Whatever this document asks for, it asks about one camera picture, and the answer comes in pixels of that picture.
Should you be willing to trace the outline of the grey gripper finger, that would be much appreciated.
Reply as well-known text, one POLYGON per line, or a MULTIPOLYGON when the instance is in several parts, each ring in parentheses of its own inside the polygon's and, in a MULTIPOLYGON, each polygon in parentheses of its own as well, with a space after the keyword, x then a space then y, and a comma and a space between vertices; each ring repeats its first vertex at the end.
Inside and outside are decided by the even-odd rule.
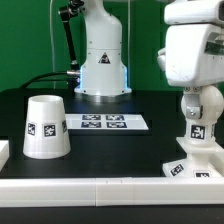
POLYGON ((199 120, 202 117, 203 106, 201 105, 200 96, 201 87, 185 87, 182 101, 183 112, 188 119, 199 120))

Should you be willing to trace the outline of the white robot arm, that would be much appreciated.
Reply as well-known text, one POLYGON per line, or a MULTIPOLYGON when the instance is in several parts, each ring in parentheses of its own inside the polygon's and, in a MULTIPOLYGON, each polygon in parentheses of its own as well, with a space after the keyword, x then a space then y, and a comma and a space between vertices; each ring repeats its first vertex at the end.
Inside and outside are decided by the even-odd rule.
MULTIPOLYGON (((93 98, 128 94, 121 60, 122 26, 106 12, 103 0, 83 0, 87 50, 75 92, 93 98)), ((168 84, 202 88, 224 81, 224 0, 160 0, 169 25, 158 64, 168 84)))

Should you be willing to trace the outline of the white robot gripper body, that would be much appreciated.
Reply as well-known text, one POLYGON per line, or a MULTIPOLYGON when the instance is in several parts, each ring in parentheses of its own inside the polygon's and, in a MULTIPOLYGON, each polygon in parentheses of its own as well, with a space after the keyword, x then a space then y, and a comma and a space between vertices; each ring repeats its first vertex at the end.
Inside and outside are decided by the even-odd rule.
POLYGON ((170 26, 158 62, 170 86, 223 82, 224 29, 212 24, 170 26))

